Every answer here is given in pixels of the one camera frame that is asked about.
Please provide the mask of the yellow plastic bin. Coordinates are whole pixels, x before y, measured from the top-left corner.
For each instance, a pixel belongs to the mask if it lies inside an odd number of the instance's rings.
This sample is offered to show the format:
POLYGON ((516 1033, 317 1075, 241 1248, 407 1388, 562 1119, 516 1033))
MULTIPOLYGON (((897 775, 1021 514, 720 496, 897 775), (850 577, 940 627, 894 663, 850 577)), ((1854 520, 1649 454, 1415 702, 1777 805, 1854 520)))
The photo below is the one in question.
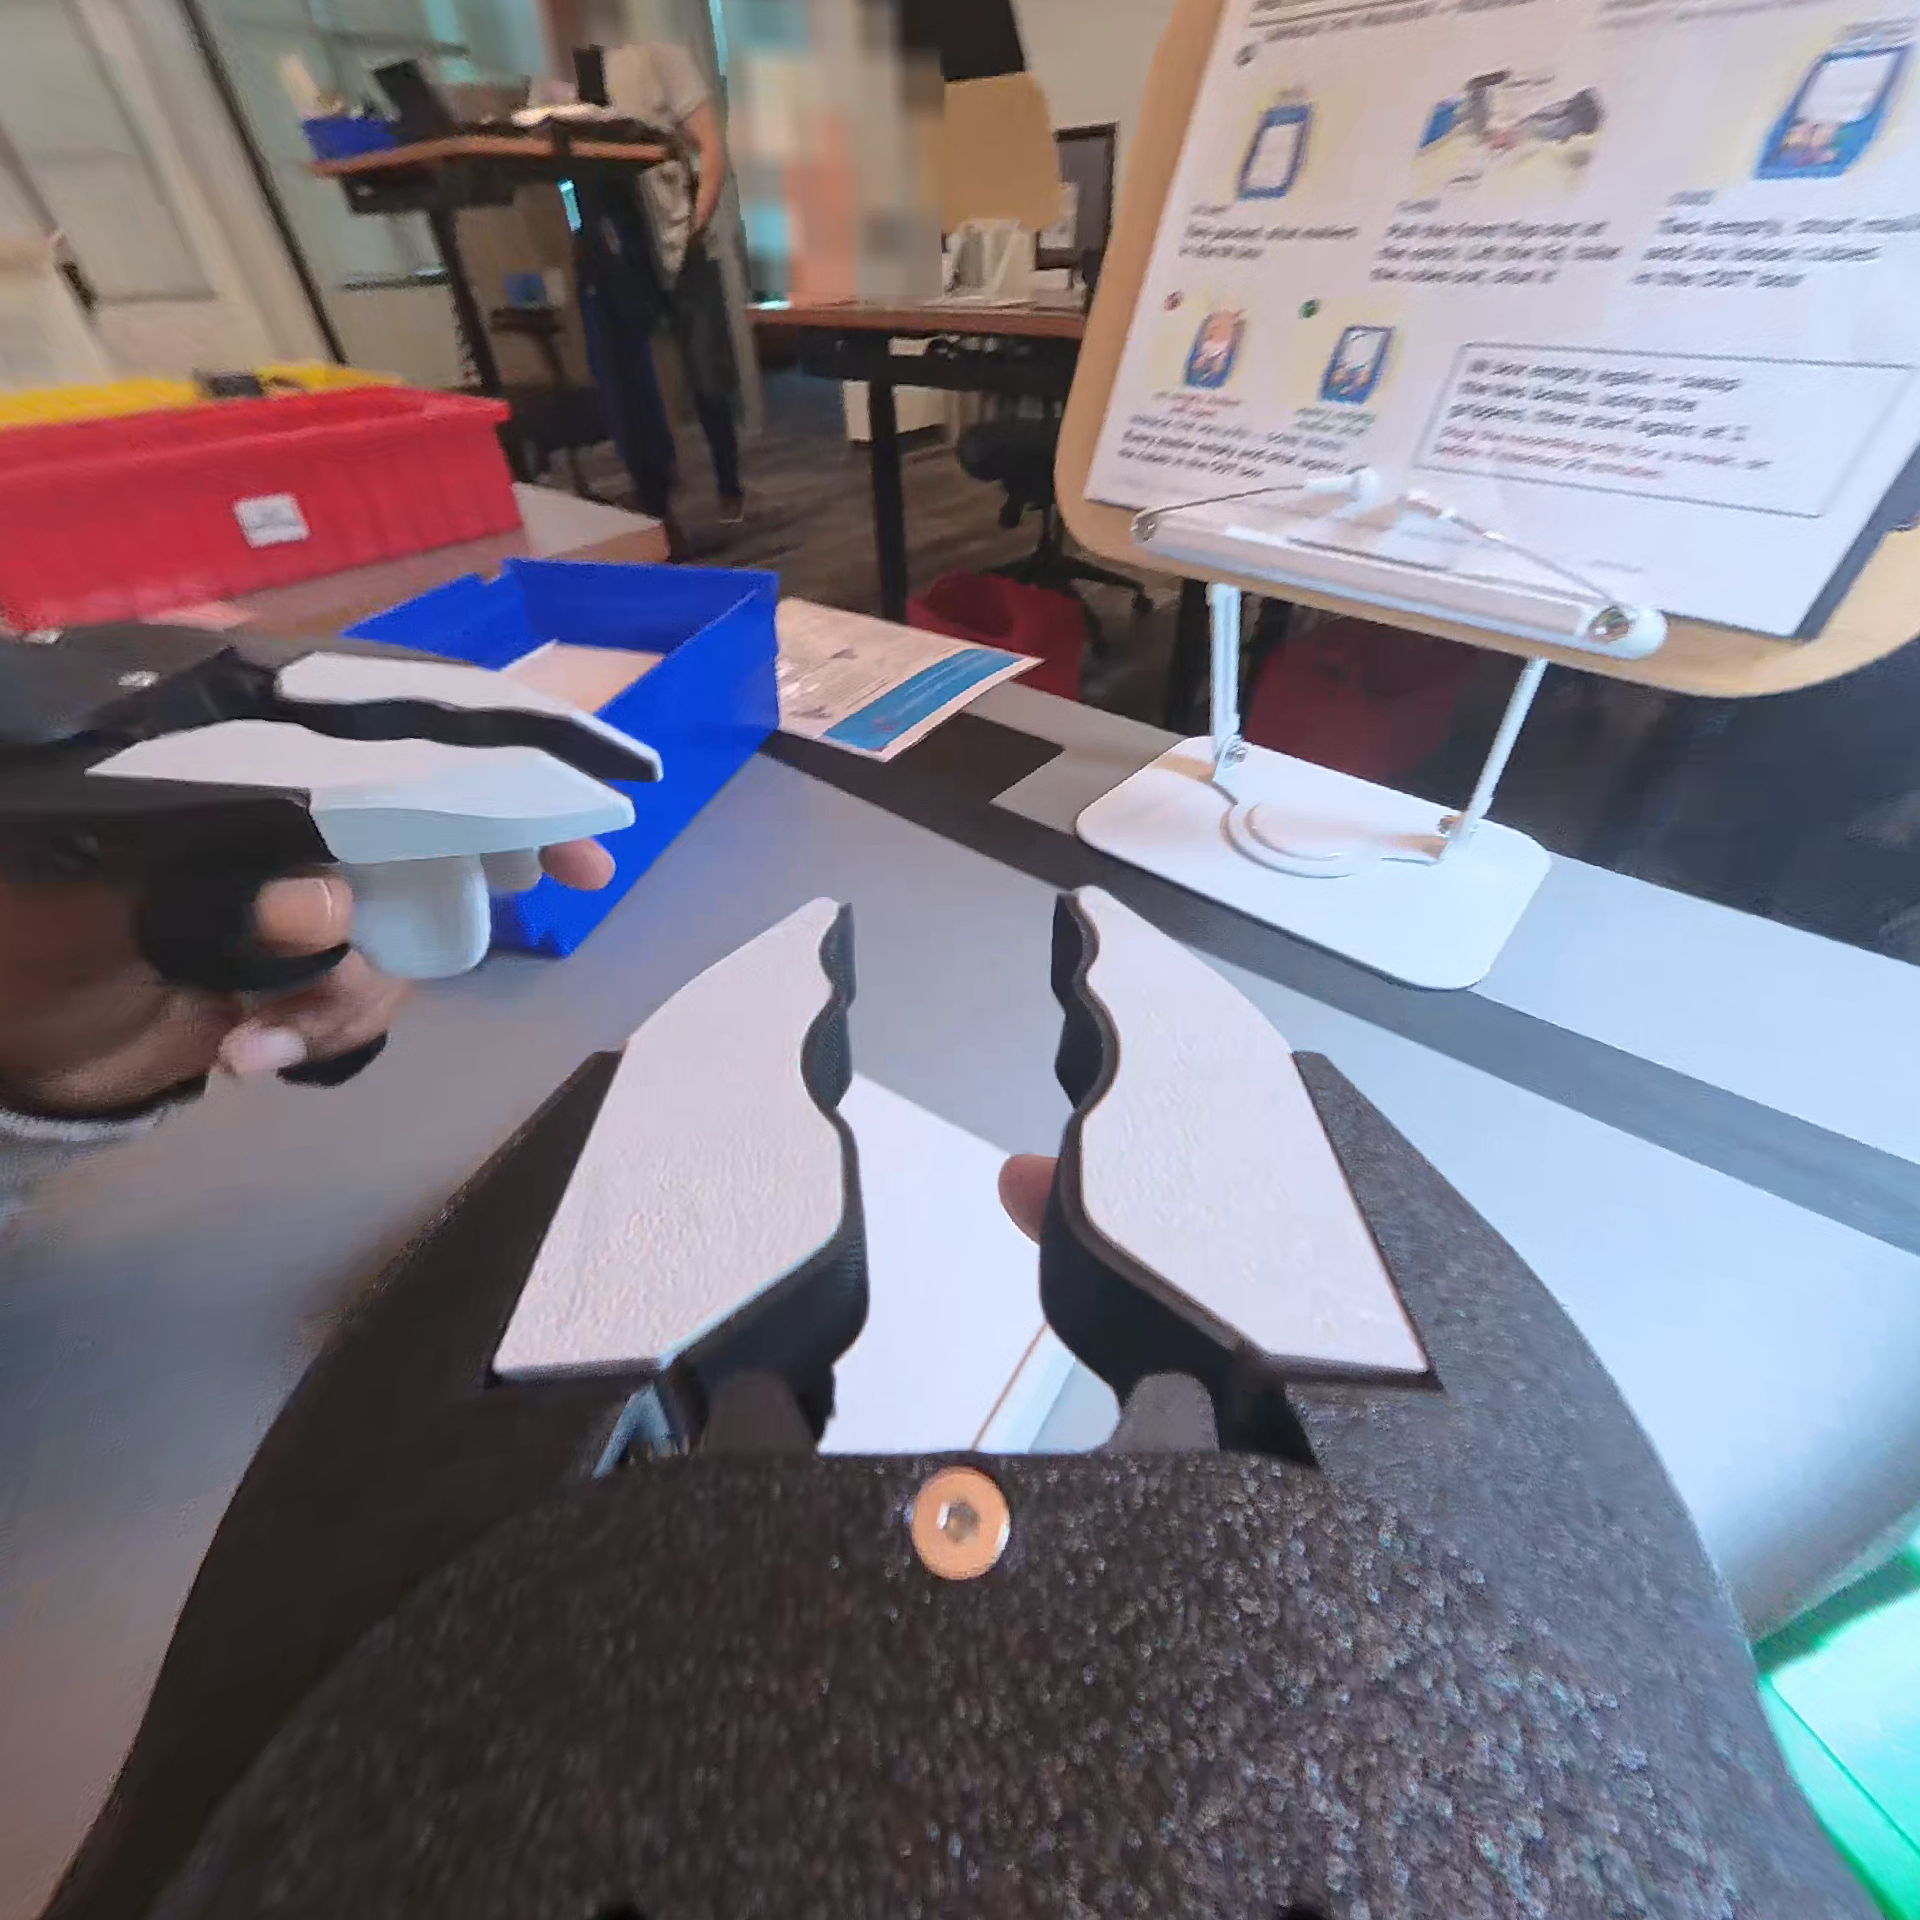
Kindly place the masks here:
POLYGON ((206 402, 264 396, 305 396, 407 386, 395 374, 341 365, 264 365, 255 371, 216 371, 189 377, 124 377, 83 386, 43 386, 4 392, 4 432, 174 416, 206 402))

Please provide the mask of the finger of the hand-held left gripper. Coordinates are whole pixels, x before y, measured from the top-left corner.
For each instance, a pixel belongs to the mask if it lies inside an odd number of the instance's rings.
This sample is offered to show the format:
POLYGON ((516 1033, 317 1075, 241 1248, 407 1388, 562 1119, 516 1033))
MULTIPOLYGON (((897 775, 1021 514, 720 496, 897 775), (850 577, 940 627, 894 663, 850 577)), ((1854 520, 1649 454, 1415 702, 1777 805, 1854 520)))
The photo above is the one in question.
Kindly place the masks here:
POLYGON ((623 790, 539 750, 358 742, 264 718, 138 742, 88 778, 298 797, 343 866, 547 851, 636 824, 623 790))
POLYGON ((274 718, 350 742, 532 750, 608 784, 662 778, 660 751, 598 712, 447 660, 305 653, 274 674, 274 718))

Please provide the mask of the instruction sheet on stand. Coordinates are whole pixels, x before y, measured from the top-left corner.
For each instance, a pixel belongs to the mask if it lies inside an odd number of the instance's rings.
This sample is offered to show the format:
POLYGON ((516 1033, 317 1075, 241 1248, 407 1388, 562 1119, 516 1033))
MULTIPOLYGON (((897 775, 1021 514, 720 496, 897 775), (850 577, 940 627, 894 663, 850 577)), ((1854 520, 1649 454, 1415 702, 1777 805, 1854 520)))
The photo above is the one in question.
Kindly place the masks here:
POLYGON ((1157 49, 1109 255, 1090 317, 1061 429, 1061 499, 1096 553, 1200 581, 1209 595, 1209 732, 1170 750, 1076 817, 1076 835, 1112 860, 1228 908, 1259 924, 1420 990, 1471 990, 1507 948, 1550 860, 1525 832, 1492 824, 1492 800, 1547 666, 1705 699, 1763 699, 1836 681, 1917 632, 1917 514, 1903 520, 1854 589, 1804 642, 1680 620, 1659 647, 1599 653, 1534 639, 1485 617, 1385 608, 1234 569, 1209 569, 1145 544, 1134 517, 1087 496, 1093 441, 1109 396, 1124 314, 1152 241, 1148 200, 1167 188, 1175 112, 1194 101, 1203 39, 1219 4, 1178 4, 1157 49), (1525 663, 1468 802, 1437 805, 1385 781, 1262 750, 1243 735, 1237 660, 1243 596, 1262 595, 1334 617, 1391 624, 1525 663))

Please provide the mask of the dark wooden table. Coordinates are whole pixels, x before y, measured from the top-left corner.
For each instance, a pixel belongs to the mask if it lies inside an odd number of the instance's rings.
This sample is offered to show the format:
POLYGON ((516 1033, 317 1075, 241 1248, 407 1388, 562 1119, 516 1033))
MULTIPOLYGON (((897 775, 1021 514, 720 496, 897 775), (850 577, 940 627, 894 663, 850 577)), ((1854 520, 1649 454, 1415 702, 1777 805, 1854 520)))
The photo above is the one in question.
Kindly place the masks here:
POLYGON ((1072 396, 1087 317, 1073 304, 1014 302, 754 302, 757 344, 782 344, 802 374, 869 392, 870 522, 881 614, 903 620, 909 547, 902 392, 1031 399, 1072 396))

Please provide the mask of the red plastic bin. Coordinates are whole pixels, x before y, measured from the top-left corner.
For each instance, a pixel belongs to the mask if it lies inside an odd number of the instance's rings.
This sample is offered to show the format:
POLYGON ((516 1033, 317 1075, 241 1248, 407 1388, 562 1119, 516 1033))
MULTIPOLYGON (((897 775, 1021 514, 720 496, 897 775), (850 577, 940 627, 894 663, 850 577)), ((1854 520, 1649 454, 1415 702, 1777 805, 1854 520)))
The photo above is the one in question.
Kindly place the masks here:
POLYGON ((520 532, 487 396, 367 386, 4 432, 4 624, 249 601, 520 532))

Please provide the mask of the brown cardboard box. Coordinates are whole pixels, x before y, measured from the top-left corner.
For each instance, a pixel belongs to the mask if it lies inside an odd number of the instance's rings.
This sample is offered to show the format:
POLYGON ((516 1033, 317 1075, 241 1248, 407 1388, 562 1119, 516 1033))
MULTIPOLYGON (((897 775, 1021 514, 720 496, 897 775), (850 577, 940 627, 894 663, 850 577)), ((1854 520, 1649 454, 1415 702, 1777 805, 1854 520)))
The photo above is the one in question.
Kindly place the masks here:
POLYGON ((1087 1452, 1116 1395, 1046 1333, 1037 1248, 1000 1203, 1003 1148, 856 1078, 870 1312, 836 1368, 823 1452, 1087 1452))

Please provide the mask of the blue plastic bin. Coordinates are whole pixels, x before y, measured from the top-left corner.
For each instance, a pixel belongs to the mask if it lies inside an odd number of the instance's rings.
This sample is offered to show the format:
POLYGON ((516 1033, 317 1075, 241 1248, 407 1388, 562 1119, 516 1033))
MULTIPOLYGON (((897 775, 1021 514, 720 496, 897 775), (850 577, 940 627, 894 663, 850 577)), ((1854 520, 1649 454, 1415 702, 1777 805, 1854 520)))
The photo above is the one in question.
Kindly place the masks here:
POLYGON ((614 878, 598 896, 554 879, 492 900, 492 948, 580 952, 639 878, 778 732, 778 580, 760 569, 514 557, 492 581, 434 589, 347 629, 496 671, 584 657, 651 657, 627 690, 589 705, 651 745, 662 778, 633 784, 636 826, 602 835, 614 878))

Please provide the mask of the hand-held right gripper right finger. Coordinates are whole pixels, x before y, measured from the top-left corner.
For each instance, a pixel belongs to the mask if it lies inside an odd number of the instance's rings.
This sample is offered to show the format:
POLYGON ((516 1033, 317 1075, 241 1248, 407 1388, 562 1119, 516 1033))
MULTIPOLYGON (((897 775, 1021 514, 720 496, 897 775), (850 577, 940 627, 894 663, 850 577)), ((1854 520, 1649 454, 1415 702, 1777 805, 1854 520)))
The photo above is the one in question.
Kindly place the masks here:
POLYGON ((1429 1353, 1282 1033, 1103 888, 1055 900, 1045 1312, 1106 1385, 1423 1385, 1429 1353))

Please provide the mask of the black monitor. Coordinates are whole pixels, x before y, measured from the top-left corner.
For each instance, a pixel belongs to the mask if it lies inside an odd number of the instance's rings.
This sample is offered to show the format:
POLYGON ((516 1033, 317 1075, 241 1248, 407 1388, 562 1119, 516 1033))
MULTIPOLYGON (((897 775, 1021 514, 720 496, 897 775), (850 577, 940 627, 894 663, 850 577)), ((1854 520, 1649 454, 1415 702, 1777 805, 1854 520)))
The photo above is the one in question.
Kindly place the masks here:
POLYGON ((1082 276, 1103 261, 1116 219, 1118 127, 1093 122, 1055 131, 1055 164, 1061 180, 1061 213, 1037 237, 1037 270, 1045 276, 1082 276))

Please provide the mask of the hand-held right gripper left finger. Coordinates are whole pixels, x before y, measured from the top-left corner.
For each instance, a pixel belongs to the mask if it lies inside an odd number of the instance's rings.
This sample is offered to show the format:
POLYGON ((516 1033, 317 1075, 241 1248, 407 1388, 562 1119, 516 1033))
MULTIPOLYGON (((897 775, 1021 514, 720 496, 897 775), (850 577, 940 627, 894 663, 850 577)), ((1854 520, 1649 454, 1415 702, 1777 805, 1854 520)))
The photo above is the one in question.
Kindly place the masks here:
POLYGON ((854 912, 808 900, 623 1045, 492 1353, 501 1382, 832 1368, 869 1316, 854 912))

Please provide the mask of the red container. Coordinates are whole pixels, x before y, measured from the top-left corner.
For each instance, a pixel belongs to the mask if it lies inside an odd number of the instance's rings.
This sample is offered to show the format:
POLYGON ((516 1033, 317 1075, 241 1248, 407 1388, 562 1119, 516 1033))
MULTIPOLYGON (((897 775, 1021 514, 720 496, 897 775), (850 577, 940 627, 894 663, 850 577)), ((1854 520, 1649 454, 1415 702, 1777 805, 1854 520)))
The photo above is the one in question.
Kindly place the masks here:
POLYGON ((1374 750, 1395 727, 1443 727, 1474 668, 1474 647, 1386 624, 1289 627, 1252 674, 1243 735, 1289 756, 1312 742, 1374 750))
POLYGON ((952 569, 908 601, 908 627, 1025 657, 1030 687, 1082 702, 1093 614, 1069 592, 952 569))

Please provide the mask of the person's left hand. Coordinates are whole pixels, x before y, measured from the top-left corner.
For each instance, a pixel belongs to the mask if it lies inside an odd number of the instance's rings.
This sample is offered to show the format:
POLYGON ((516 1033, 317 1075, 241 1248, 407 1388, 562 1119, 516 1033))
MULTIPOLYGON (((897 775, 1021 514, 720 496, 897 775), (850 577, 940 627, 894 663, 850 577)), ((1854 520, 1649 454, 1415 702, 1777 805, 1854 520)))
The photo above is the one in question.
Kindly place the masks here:
POLYGON ((414 993, 353 945, 355 899, 334 870, 279 878, 228 923, 255 958, 338 963, 282 993, 182 987, 141 955, 130 896, 4 884, 4 1107, 103 1119, 210 1078, 322 1069, 380 1045, 414 993))

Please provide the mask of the white mailer box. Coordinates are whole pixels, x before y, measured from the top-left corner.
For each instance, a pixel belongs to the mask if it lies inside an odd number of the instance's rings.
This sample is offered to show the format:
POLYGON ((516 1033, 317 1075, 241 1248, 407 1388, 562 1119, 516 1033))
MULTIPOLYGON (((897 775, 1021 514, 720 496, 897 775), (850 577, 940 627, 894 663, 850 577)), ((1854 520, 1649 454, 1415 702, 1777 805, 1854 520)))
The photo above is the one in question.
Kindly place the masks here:
POLYGON ((662 653, 654 651, 550 642, 501 668, 501 674, 571 708, 602 712, 651 678, 660 663, 662 653))

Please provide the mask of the paper leaflet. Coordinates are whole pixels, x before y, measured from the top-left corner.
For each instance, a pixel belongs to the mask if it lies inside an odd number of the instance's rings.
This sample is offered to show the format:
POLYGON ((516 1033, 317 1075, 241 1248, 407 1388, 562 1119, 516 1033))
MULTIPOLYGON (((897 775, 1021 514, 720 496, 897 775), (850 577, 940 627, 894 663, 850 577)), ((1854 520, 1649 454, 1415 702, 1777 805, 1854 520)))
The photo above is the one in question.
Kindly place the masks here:
POLYGON ((782 596, 782 738, 894 760, 1040 660, 782 596))

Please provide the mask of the wooden-top standing desk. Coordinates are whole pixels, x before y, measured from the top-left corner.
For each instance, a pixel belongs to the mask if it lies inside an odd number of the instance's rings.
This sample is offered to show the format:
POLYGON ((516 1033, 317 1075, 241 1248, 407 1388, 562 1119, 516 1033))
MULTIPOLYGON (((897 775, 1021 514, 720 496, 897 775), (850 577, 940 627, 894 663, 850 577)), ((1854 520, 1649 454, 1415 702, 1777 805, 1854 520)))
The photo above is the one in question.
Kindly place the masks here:
POLYGON ((358 219, 422 219, 455 308, 459 392, 505 408, 501 444, 520 480, 608 438, 580 302, 581 226, 607 200, 675 158, 629 122, 542 119, 535 130, 404 138, 341 122, 361 147, 322 153, 311 173, 358 219))

